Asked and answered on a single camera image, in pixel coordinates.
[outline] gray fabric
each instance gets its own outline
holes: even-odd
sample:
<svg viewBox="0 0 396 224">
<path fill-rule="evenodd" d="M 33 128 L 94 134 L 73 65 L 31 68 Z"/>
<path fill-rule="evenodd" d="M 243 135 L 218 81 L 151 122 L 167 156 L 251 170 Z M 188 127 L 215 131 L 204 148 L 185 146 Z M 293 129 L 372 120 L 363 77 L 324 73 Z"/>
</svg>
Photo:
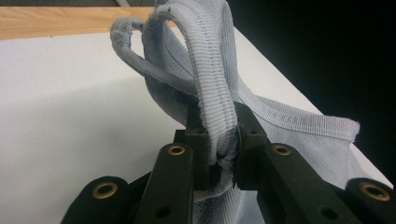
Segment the gray fabric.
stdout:
<svg viewBox="0 0 396 224">
<path fill-rule="evenodd" d="M 174 21 L 185 48 L 167 21 Z M 131 51 L 132 29 L 140 30 L 145 59 Z M 359 124 L 312 114 L 254 95 L 238 77 L 233 22 L 225 1 L 162 0 L 148 21 L 124 18 L 111 28 L 113 48 L 144 76 L 156 103 L 186 123 L 187 108 L 201 108 L 210 136 L 210 164 L 222 167 L 220 183 L 194 193 L 195 223 L 263 223 L 256 193 L 231 189 L 236 115 L 233 101 L 248 105 L 272 142 L 291 145 L 326 181 L 343 188 L 349 178 L 367 176 L 349 150 Z"/>
</svg>

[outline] wooden board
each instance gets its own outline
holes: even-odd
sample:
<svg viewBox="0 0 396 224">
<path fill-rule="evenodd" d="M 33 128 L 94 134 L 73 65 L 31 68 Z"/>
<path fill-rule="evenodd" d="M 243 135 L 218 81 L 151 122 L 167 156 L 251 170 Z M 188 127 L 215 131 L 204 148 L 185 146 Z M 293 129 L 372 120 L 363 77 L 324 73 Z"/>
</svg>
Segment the wooden board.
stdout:
<svg viewBox="0 0 396 224">
<path fill-rule="evenodd" d="M 120 17 L 146 20 L 152 7 L 0 7 L 0 40 L 108 32 Z"/>
</svg>

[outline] dark background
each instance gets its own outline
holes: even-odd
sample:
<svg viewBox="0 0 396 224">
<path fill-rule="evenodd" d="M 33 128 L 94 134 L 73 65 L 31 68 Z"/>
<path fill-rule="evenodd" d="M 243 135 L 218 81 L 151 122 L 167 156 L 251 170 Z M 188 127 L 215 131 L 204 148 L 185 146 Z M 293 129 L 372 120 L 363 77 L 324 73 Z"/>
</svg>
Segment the dark background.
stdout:
<svg viewBox="0 0 396 224">
<path fill-rule="evenodd" d="M 127 2 L 136 7 L 154 1 Z M 355 145 L 396 184 L 391 1 L 228 2 L 235 27 L 323 114 L 361 124 Z M 117 5 L 115 0 L 0 0 L 0 6 Z"/>
</svg>

